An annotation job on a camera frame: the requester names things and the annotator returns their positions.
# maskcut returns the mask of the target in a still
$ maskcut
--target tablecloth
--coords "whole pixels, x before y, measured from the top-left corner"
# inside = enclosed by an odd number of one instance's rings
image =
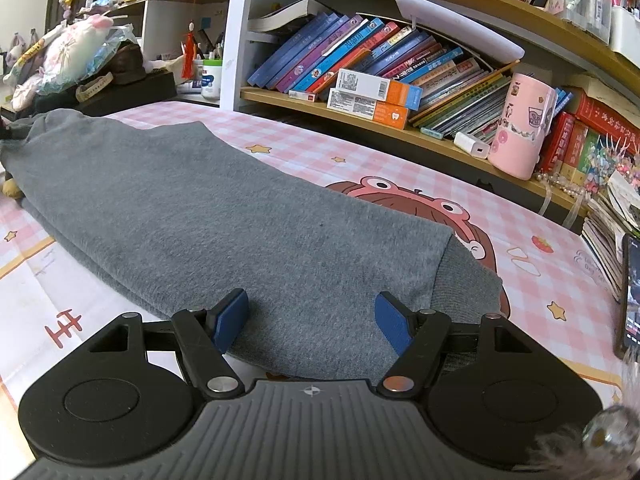
[[[449,223],[503,279],[511,321],[588,380],[605,405],[619,399],[612,352],[619,306],[577,235],[450,176],[296,126],[182,102],[112,117],[140,129],[201,121],[238,150],[319,186],[407,212],[412,201],[422,204],[415,212],[429,206],[439,212],[430,218]],[[0,198],[0,480],[33,459],[16,418],[25,389],[131,310],[154,319],[81,267],[16,202]],[[179,373],[165,352],[150,360]],[[244,380],[260,374],[241,371]]]

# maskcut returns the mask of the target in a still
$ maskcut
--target white jar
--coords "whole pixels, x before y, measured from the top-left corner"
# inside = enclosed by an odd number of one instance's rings
[[[220,80],[222,79],[222,60],[205,59],[202,61],[202,97],[220,99]]]

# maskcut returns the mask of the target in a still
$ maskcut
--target pink container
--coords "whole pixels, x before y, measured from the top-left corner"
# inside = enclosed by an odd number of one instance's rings
[[[556,91],[542,81],[514,74],[489,162],[516,178],[529,180],[551,126],[557,97]]]

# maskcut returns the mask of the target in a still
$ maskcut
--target phone screen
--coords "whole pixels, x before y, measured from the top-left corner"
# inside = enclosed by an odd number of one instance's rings
[[[625,333],[623,344],[640,346],[640,240],[628,241],[628,287],[626,291]]]

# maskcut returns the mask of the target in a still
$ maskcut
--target crystal ball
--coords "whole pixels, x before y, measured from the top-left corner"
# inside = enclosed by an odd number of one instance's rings
[[[640,437],[640,420],[634,410],[611,406],[602,410],[582,432],[582,449],[595,461],[628,460]]]

